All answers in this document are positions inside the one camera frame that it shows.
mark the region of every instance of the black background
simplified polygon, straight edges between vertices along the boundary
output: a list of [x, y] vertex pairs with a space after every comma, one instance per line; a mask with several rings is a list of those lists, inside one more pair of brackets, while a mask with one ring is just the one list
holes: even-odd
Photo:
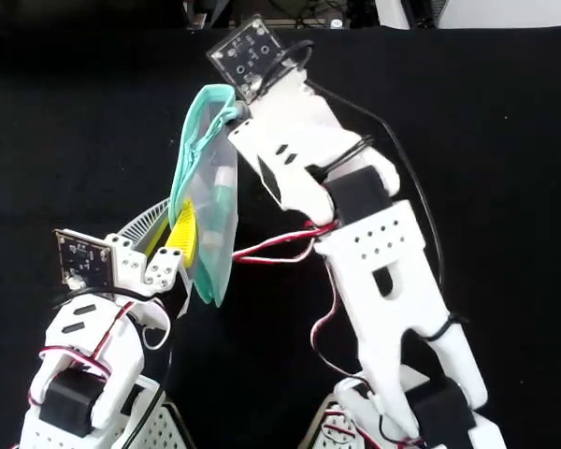
[[[51, 230], [104, 236], [167, 196], [185, 111], [200, 86], [221, 81], [204, 52], [223, 36], [0, 42], [0, 448], [18, 439], [61, 289]], [[281, 37], [313, 39], [309, 75], [383, 116], [410, 153], [443, 240], [446, 302], [472, 321], [483, 412], [511, 448], [561, 442], [561, 28]], [[237, 247], [303, 223], [243, 163], [239, 176]], [[400, 197], [415, 200], [405, 176]], [[316, 256], [298, 268], [235, 267], [220, 310], [192, 302], [169, 393], [199, 447], [296, 446], [338, 380], [309, 348], [329, 303]], [[322, 344], [356, 369], [343, 314]]]

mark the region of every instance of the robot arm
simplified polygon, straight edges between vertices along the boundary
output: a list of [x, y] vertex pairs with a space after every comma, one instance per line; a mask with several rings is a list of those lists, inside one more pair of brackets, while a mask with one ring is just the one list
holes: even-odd
[[[391, 199], [399, 189], [395, 166], [340, 126], [324, 99], [306, 83], [303, 65], [289, 59], [290, 49], [280, 49], [278, 58], [284, 61], [286, 56], [289, 62], [283, 65], [293, 69], [261, 85], [266, 72], [258, 73], [253, 55], [261, 56], [264, 46], [276, 43], [263, 43], [268, 34], [255, 18], [210, 53], [250, 103], [250, 118], [229, 139], [283, 210], [299, 210], [316, 225], [338, 221], [315, 250], [332, 271], [355, 330], [375, 414], [385, 418], [372, 420], [378, 424], [367, 430], [379, 435], [378, 441], [387, 444], [383, 447], [391, 447], [391, 439], [382, 437], [380, 426], [390, 421], [403, 437], [422, 437], [434, 443], [430, 447], [445, 443], [448, 449], [504, 448], [498, 428], [473, 413], [486, 402], [486, 387], [462, 327], [445, 307], [410, 203]], [[252, 70], [237, 81], [228, 67], [245, 55], [256, 63], [248, 63]], [[358, 142], [363, 149], [333, 165]], [[428, 341], [445, 377], [410, 385], [406, 396], [401, 339], [408, 329]], [[436, 406], [428, 407], [433, 401]], [[449, 416], [453, 408], [461, 419]], [[444, 419], [434, 419], [433, 414]], [[449, 419], [451, 428], [445, 429]]]

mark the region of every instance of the yellow object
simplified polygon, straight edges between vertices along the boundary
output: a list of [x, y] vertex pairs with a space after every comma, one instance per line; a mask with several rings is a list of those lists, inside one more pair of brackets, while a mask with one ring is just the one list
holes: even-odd
[[197, 249], [197, 217], [191, 199], [183, 201], [183, 210], [175, 223], [175, 227], [170, 231], [165, 246], [166, 248], [178, 248], [183, 251], [186, 268], [194, 262]]

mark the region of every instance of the clear plastic bag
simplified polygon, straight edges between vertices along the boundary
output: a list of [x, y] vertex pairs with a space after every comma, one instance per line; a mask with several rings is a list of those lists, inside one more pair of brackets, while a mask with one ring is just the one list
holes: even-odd
[[[180, 160], [186, 165], [181, 167], [184, 178], [178, 176], [178, 167], [170, 206], [179, 210], [186, 197], [193, 202], [198, 232], [194, 284], [205, 302], [213, 299], [219, 307], [230, 277], [238, 220], [237, 151], [223, 126], [236, 117], [231, 103], [234, 107], [235, 93], [225, 85], [205, 86], [195, 98], [183, 125], [180, 152], [180, 159], [193, 157], [193, 165]], [[176, 219], [179, 212], [171, 212]]]

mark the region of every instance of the circuit board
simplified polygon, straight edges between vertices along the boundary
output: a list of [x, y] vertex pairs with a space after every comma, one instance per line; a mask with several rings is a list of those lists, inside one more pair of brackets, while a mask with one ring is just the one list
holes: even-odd
[[[263, 76], [282, 57], [284, 50], [281, 41], [266, 27], [262, 17], [255, 15], [210, 50], [208, 58], [238, 94], [250, 103], [262, 84]], [[290, 69], [288, 65], [283, 65], [266, 86], [274, 84]]]
[[77, 278], [87, 287], [114, 285], [112, 249], [98, 239], [68, 230], [56, 230], [62, 281]]

